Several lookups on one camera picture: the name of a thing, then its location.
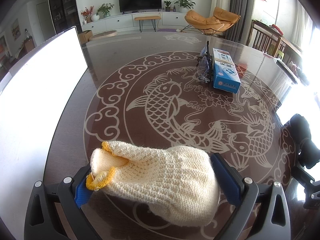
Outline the cream knitted pouch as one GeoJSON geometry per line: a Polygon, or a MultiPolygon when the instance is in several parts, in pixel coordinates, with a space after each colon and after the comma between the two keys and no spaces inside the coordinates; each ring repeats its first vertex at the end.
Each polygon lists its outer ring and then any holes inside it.
{"type": "Polygon", "coordinates": [[[167,149],[104,141],[93,151],[86,187],[146,204],[178,226],[206,226],[220,200],[209,155],[189,146],[167,149]]]}

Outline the blue white carton box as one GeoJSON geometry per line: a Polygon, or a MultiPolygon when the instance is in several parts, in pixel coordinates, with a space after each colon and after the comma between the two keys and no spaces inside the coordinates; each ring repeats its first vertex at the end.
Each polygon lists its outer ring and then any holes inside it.
{"type": "Polygon", "coordinates": [[[213,87],[236,94],[241,81],[229,52],[213,48],[213,87]]]}

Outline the clear black glasses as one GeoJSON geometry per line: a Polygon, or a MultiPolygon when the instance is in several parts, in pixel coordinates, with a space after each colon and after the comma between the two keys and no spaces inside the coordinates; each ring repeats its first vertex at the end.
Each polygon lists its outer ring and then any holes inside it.
{"type": "Polygon", "coordinates": [[[206,42],[206,45],[201,50],[200,55],[197,58],[196,67],[198,79],[204,83],[210,83],[212,80],[213,59],[209,52],[209,41],[206,42]]]}

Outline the dark wooden chair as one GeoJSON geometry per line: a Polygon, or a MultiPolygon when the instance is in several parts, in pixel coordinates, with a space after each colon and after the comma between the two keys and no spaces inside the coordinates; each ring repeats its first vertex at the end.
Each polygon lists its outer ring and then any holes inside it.
{"type": "Polygon", "coordinates": [[[284,38],[277,28],[253,20],[246,45],[275,58],[284,58],[284,38]]]}

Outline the wooden side cabinet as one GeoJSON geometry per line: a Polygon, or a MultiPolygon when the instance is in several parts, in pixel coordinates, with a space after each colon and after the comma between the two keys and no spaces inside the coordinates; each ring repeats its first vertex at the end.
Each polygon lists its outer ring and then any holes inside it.
{"type": "Polygon", "coordinates": [[[26,53],[29,53],[33,49],[35,49],[35,43],[33,41],[33,37],[29,36],[28,38],[26,38],[23,42],[23,46],[24,46],[26,53]]]}

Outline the brown cardboard box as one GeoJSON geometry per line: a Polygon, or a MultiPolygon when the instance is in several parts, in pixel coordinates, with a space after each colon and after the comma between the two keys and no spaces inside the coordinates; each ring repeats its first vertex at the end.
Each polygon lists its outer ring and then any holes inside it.
{"type": "Polygon", "coordinates": [[[86,30],[78,34],[80,44],[85,44],[89,41],[89,39],[93,36],[91,30],[86,30]]]}

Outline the large green potted plant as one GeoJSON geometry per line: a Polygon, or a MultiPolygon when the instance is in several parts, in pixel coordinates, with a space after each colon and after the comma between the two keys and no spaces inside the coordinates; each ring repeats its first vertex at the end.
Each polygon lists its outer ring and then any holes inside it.
{"type": "Polygon", "coordinates": [[[180,12],[185,14],[196,5],[193,0],[175,0],[174,4],[177,4],[180,8],[180,12]]]}

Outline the round beige floor mat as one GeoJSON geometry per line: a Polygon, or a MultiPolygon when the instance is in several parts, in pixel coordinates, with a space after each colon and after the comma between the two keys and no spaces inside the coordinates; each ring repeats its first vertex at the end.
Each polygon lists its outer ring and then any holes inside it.
{"type": "Polygon", "coordinates": [[[117,36],[118,32],[116,30],[105,31],[103,33],[95,34],[89,38],[89,41],[99,40],[102,38],[117,36]]]}

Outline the small dark potted plant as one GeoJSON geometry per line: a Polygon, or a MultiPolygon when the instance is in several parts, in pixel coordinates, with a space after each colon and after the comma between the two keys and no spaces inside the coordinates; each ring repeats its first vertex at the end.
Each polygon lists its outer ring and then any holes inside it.
{"type": "Polygon", "coordinates": [[[171,11],[171,1],[165,0],[164,5],[165,5],[165,11],[170,12],[171,11]]]}

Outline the round white vase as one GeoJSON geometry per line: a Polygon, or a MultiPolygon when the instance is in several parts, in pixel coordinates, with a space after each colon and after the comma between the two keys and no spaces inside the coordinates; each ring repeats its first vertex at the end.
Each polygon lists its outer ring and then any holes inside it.
{"type": "Polygon", "coordinates": [[[100,19],[100,15],[99,14],[94,14],[91,16],[91,20],[92,22],[98,21],[100,19]]]}

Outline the red flower vase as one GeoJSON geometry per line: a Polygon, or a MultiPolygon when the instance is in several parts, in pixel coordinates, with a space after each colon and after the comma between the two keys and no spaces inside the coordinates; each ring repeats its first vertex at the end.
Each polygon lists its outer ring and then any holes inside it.
{"type": "Polygon", "coordinates": [[[92,16],[92,13],[93,13],[93,9],[94,9],[94,6],[90,6],[89,8],[88,7],[85,7],[85,9],[83,11],[81,11],[81,15],[83,17],[83,23],[86,24],[86,23],[89,23],[91,22],[91,16],[92,16]]]}

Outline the white tv cabinet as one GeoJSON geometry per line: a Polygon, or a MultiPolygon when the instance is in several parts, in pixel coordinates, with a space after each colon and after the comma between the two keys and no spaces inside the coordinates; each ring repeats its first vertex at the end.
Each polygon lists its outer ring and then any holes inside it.
{"type": "Polygon", "coordinates": [[[188,24],[184,19],[185,14],[181,12],[140,12],[133,14],[121,14],[108,16],[95,22],[83,24],[82,31],[91,30],[93,34],[105,31],[116,30],[122,31],[139,31],[142,26],[143,31],[148,29],[159,28],[177,28],[183,29],[188,24]]]}

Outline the black flat television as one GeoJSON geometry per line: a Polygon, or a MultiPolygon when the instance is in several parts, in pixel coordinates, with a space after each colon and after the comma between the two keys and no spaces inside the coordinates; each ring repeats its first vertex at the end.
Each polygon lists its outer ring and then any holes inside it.
{"type": "Polygon", "coordinates": [[[159,10],[162,0],[119,0],[120,12],[139,10],[159,10]]]}

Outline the dark glass display cabinet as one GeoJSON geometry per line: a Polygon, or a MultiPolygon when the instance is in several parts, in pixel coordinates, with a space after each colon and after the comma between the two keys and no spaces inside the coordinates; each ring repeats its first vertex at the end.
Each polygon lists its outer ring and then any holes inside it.
{"type": "Polygon", "coordinates": [[[76,0],[48,1],[53,26],[57,34],[71,27],[76,27],[78,33],[82,32],[76,0]]]}

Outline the framed wall painting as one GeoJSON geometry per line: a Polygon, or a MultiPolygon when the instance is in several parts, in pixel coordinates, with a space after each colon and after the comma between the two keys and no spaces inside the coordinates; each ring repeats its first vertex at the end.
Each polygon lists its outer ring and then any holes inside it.
{"type": "Polygon", "coordinates": [[[14,22],[11,24],[11,33],[14,41],[16,41],[20,37],[21,31],[18,19],[14,20],[14,22]]]}

